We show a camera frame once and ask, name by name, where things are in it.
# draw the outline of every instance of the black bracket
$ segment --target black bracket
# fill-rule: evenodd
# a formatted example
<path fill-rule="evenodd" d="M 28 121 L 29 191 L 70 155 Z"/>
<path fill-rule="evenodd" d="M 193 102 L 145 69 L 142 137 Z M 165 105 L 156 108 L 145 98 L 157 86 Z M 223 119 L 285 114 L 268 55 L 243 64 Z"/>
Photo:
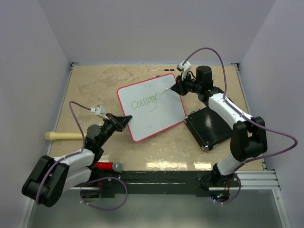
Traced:
<path fill-rule="evenodd" d="M 22 194 L 36 199 L 38 188 L 48 169 L 55 162 L 54 158 L 42 156 L 37 162 L 35 168 L 22 187 Z M 64 184 L 66 182 L 69 166 L 64 163 L 59 163 L 47 178 L 42 187 L 39 197 L 39 202 L 47 207 L 52 207 L 60 198 Z"/>
<path fill-rule="evenodd" d="M 101 158 L 104 153 L 104 150 L 101 147 L 111 137 L 111 135 L 114 132 L 122 132 L 132 119 L 131 115 L 115 116 L 107 113 L 106 116 L 108 119 L 104 119 L 104 125 L 99 126 L 93 124 L 89 126 L 86 131 L 85 148 L 95 154 L 93 163 L 96 163 Z"/>
<path fill-rule="evenodd" d="M 252 121 L 265 126 L 265 122 L 261 117 L 252 118 Z M 248 121 L 235 123 L 232 129 L 230 150 L 233 157 L 239 162 L 265 153 L 267 151 L 266 131 Z"/>
<path fill-rule="evenodd" d="M 129 194 L 174 194 L 195 195 L 196 197 L 209 197 L 211 194 L 220 194 L 223 190 L 209 191 L 209 187 L 225 187 L 226 183 L 213 183 L 207 181 L 211 177 L 211 171 L 122 171 L 114 173 L 109 171 L 98 171 L 98 178 L 116 177 L 121 179 L 128 188 Z M 231 187 L 238 187 L 237 181 L 229 179 Z M 97 183 L 81 184 L 78 187 L 98 187 Z M 112 179 L 101 181 L 101 197 L 113 198 L 115 194 L 124 194 L 125 189 L 121 183 Z"/>
<path fill-rule="evenodd" d="M 213 94 L 223 93 L 223 91 L 213 86 L 212 71 L 209 66 L 199 66 L 196 68 L 196 78 L 191 78 L 192 72 L 188 73 L 184 80 L 181 76 L 177 76 L 176 83 L 171 87 L 171 90 L 181 96 L 188 92 L 196 93 L 198 99 L 208 107 L 208 98 Z"/>

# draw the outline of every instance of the beige table surface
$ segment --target beige table surface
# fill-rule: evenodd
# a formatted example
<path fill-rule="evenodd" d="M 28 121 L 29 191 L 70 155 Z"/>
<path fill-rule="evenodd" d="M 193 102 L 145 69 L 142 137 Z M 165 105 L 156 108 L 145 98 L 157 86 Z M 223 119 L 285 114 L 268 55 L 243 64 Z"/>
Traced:
<path fill-rule="evenodd" d="M 212 68 L 214 86 L 224 90 L 223 73 L 220 66 Z M 79 130 L 68 107 L 70 100 L 86 107 L 106 106 L 106 112 L 123 115 L 116 90 L 150 76 L 150 70 L 175 69 L 175 66 L 75 66 L 60 113 L 57 132 L 78 133 Z M 225 67 L 228 82 L 227 95 L 242 110 L 247 111 L 241 86 L 233 66 Z M 153 72 L 153 76 L 165 72 Z M 203 108 L 196 94 L 182 97 L 186 114 Z M 92 112 L 73 106 L 84 131 L 92 124 L 103 124 L 101 118 Z M 170 128 L 141 142 L 133 142 L 126 128 L 122 133 L 115 132 L 103 146 L 104 154 L 100 161 L 122 162 L 124 170 L 211 170 L 229 153 L 227 140 L 209 152 L 204 152 L 184 123 Z M 50 156 L 62 156 L 77 151 L 81 140 L 53 141 Z M 263 170 L 261 161 L 253 161 L 242 170 Z"/>

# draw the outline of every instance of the black metal base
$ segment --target black metal base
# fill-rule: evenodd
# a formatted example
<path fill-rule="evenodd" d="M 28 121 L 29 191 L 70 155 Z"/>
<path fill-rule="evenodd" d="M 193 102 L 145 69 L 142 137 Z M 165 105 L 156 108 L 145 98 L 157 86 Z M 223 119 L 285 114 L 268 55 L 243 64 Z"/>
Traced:
<path fill-rule="evenodd" d="M 209 197 L 217 191 L 209 191 L 210 187 L 225 187 L 226 184 L 214 184 L 211 179 L 211 171 L 98 171 L 92 175 L 92 180 L 102 177 L 120 178 L 127 186 L 129 194 L 179 194 L 195 195 L 196 197 Z M 231 187 L 238 187 L 236 181 L 230 182 Z M 113 198 L 115 194 L 124 194 L 121 183 L 109 179 L 101 181 L 103 198 Z M 77 187 L 98 187 L 97 183 L 81 184 Z"/>
<path fill-rule="evenodd" d="M 185 124 L 204 151 L 211 151 L 219 143 L 231 137 L 229 125 L 210 108 L 192 112 L 185 119 Z"/>

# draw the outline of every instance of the whiteboard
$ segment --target whiteboard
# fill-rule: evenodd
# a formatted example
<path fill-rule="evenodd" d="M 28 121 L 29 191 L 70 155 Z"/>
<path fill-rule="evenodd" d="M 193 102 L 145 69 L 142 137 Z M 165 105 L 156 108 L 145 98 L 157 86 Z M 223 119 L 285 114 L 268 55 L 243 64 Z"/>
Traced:
<path fill-rule="evenodd" d="M 143 140 L 185 119 L 181 97 L 170 88 L 176 82 L 173 74 L 148 79 L 117 90 L 124 115 L 131 115 L 129 131 L 135 142 Z"/>

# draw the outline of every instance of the gray wall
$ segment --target gray wall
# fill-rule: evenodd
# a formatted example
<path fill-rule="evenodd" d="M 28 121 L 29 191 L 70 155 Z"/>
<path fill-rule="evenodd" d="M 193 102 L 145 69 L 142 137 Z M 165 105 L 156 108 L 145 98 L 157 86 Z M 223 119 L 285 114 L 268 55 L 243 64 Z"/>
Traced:
<path fill-rule="evenodd" d="M 0 31 L 0 226 L 13 228 L 22 185 L 46 153 L 68 61 L 37 0 L 1 1 Z"/>
<path fill-rule="evenodd" d="M 269 127 L 293 134 L 299 145 L 267 159 L 275 168 L 294 228 L 303 227 L 304 189 L 304 1 L 277 0 L 241 62 L 241 78 L 253 115 Z M 292 140 L 268 133 L 268 152 Z"/>
<path fill-rule="evenodd" d="M 39 0 L 70 61 L 178 63 L 197 48 L 240 62 L 275 0 Z M 191 59 L 218 62 L 205 51 Z"/>

